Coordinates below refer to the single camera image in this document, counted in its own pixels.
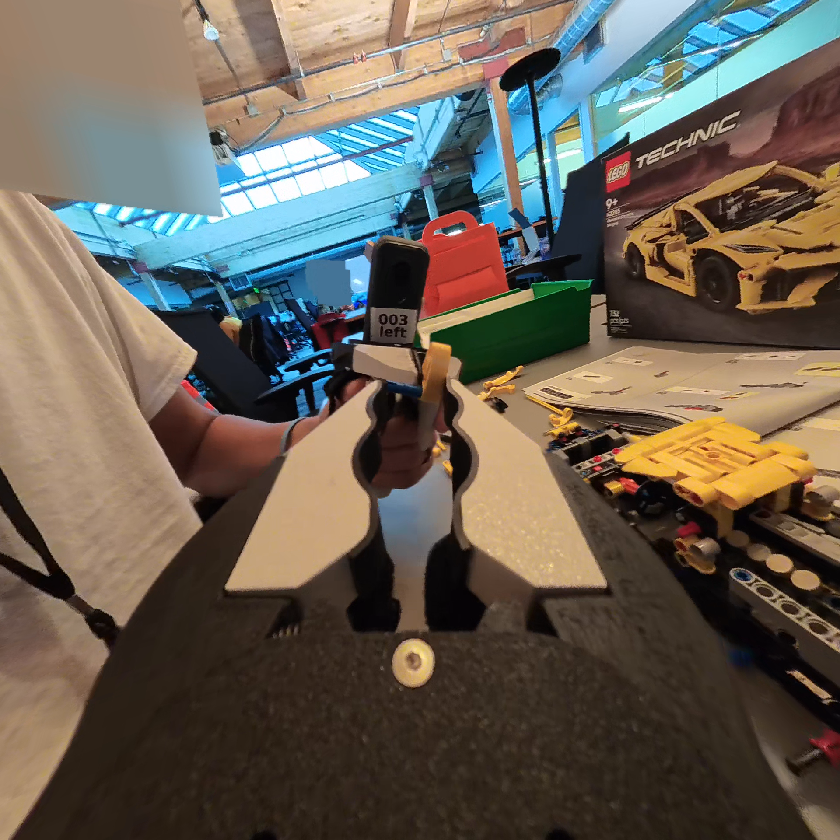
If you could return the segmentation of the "open instruction booklet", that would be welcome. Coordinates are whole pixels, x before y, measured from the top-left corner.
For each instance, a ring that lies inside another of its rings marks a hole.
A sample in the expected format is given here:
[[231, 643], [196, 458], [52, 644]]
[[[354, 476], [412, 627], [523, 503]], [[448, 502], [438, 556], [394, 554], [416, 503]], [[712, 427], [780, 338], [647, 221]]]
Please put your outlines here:
[[839, 352], [691, 353], [634, 346], [524, 390], [577, 413], [669, 428], [718, 418], [771, 434], [838, 402]]

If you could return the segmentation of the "black office chair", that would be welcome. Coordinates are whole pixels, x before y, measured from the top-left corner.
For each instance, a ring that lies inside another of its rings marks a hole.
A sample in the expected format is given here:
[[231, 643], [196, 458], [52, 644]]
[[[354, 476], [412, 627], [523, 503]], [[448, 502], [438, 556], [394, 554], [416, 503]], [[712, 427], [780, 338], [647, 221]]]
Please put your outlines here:
[[305, 416], [318, 412], [314, 385], [334, 373], [329, 350], [292, 362], [300, 375], [276, 385], [258, 365], [235, 346], [212, 315], [205, 310], [155, 310], [154, 313], [196, 352], [192, 372], [215, 398], [212, 404], [223, 414], [234, 414], [268, 423], [298, 417], [298, 394], [307, 401]]

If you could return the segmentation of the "black floor lamp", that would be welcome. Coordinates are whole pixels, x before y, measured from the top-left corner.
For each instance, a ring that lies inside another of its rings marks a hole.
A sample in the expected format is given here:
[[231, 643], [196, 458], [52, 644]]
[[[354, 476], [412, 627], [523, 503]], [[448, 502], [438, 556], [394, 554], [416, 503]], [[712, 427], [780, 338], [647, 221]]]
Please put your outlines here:
[[514, 65], [507, 68], [500, 78], [500, 89], [502, 91], [511, 93], [525, 88], [528, 93], [535, 151], [538, 161], [539, 181], [543, 200], [546, 235], [548, 236], [549, 244], [551, 246], [553, 245], [554, 234], [553, 214], [550, 203], [548, 175], [544, 161], [543, 132], [539, 117], [536, 81], [548, 76], [551, 72], [556, 70], [560, 63], [560, 58], [560, 51], [554, 47], [539, 49], [532, 52], [530, 55], [521, 58]]

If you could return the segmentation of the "large paned window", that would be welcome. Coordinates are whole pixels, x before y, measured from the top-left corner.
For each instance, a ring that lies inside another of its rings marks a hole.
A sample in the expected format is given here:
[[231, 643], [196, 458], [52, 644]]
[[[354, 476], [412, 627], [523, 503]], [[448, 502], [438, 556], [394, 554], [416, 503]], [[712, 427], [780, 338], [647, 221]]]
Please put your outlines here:
[[222, 214], [164, 212], [151, 208], [78, 202], [70, 205], [89, 217], [155, 236], [174, 236], [227, 217], [320, 193], [391, 172], [406, 163], [419, 107], [398, 109], [338, 129], [276, 142], [236, 155], [233, 167], [218, 171]]

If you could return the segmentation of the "pile of yellow brick pieces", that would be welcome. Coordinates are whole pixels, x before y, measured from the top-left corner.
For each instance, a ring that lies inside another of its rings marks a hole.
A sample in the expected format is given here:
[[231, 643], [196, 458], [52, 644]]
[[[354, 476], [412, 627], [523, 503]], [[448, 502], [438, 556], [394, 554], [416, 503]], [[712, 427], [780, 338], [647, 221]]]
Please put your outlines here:
[[[510, 398], [517, 388], [516, 380], [519, 378], [522, 370], [523, 367], [520, 365], [511, 371], [499, 374], [485, 381], [480, 392], [477, 394], [479, 401], [497, 414], [505, 415], [508, 412]], [[452, 429], [446, 427], [444, 432], [436, 433], [436, 438], [432, 446], [434, 462], [441, 465], [445, 474], [450, 479], [453, 478], [455, 469], [450, 458], [453, 434]]]

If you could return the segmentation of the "black partition panel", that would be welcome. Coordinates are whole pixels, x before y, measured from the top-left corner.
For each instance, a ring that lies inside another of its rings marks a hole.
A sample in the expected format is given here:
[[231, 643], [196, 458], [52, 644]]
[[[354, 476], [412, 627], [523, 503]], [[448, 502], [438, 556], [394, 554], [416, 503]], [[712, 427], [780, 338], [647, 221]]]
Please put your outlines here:
[[626, 132], [613, 146], [572, 171], [567, 178], [560, 223], [551, 257], [563, 262], [566, 280], [591, 280], [593, 295], [605, 294], [604, 231], [606, 219], [605, 162], [629, 147]]

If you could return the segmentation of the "green plastic bin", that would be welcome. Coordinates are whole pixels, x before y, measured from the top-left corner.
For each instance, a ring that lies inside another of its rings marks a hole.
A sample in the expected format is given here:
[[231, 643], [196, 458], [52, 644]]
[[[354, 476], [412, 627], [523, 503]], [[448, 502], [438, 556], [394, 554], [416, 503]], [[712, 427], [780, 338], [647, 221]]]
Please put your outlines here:
[[430, 335], [417, 334], [414, 345], [448, 344], [461, 362], [463, 383], [484, 381], [590, 340], [592, 281], [541, 281], [531, 288], [532, 302]]

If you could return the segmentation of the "person's left forearm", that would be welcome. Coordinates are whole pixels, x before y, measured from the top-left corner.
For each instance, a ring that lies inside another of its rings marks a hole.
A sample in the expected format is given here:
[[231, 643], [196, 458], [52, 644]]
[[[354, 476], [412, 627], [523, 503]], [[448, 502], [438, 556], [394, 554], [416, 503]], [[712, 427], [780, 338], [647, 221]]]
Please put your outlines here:
[[[301, 423], [293, 445], [320, 423], [318, 416]], [[204, 497], [229, 498], [279, 457], [288, 424], [211, 413], [179, 387], [150, 420], [150, 429], [184, 487]]]

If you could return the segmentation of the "dark toy car box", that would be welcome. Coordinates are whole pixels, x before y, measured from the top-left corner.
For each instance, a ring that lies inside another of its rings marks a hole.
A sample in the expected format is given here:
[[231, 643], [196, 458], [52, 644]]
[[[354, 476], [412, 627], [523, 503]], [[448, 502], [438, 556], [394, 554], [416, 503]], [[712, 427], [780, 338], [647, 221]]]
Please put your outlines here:
[[838, 50], [605, 157], [612, 336], [838, 349]]

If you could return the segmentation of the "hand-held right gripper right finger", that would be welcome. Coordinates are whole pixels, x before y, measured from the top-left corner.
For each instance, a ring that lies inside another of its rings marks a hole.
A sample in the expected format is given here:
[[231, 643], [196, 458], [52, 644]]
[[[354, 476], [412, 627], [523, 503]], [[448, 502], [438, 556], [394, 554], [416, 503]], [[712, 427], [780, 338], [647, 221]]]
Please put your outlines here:
[[561, 463], [458, 381], [446, 383], [444, 416], [452, 523], [428, 555], [428, 629], [473, 631], [495, 605], [528, 621], [545, 600], [605, 595]]

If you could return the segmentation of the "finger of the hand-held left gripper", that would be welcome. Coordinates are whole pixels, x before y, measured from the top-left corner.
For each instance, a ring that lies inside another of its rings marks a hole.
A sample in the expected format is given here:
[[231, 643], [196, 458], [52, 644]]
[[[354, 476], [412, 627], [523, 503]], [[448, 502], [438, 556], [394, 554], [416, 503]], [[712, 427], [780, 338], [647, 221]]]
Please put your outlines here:
[[386, 382], [421, 382], [422, 362], [414, 349], [383, 344], [353, 345], [353, 372]]

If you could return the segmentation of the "grey desk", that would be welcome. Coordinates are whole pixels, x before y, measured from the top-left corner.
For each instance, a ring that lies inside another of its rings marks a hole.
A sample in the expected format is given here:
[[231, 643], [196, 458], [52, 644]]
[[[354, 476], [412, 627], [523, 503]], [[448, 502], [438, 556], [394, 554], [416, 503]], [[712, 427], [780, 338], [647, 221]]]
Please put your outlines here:
[[[587, 365], [631, 345], [606, 334], [606, 299], [594, 296], [591, 305], [591, 340], [588, 344], [526, 367], [518, 391], [535, 382]], [[417, 486], [396, 490], [381, 502], [385, 542], [395, 562], [395, 597], [402, 607], [400, 631], [427, 628], [424, 615], [426, 552], [448, 531], [450, 478], [442, 459]], [[736, 662], [735, 648], [711, 625], [703, 623], [724, 654], [731, 681], [747, 711], [767, 764], [791, 798], [815, 838], [838, 838], [838, 770], [815, 766], [794, 776], [784, 757], [807, 748], [822, 723], [758, 666]]]

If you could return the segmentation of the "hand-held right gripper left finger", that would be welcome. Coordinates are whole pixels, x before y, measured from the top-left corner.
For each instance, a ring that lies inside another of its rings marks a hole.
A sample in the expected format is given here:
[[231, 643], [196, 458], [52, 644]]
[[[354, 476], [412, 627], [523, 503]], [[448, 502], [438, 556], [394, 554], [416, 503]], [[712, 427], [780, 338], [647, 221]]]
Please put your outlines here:
[[224, 592], [276, 596], [303, 614], [328, 603], [361, 632], [392, 632], [401, 607], [371, 485], [388, 393], [374, 380], [280, 459]]

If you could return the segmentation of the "yellow black brick car model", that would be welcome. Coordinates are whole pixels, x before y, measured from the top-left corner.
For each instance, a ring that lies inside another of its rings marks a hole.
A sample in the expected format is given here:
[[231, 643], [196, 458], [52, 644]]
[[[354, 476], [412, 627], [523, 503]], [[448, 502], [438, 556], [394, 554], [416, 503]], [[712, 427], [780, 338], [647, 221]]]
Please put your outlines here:
[[549, 439], [700, 613], [830, 728], [839, 714], [838, 488], [809, 455], [724, 419]]

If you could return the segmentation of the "yellow rounded beam piece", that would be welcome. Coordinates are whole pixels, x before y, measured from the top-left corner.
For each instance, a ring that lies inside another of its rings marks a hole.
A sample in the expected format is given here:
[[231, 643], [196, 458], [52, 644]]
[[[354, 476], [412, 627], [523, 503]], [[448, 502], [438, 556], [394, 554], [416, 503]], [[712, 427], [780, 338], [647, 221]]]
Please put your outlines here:
[[448, 377], [448, 367], [452, 359], [452, 350], [448, 344], [431, 342], [423, 359], [423, 383], [419, 402], [424, 405], [437, 405], [441, 402]]

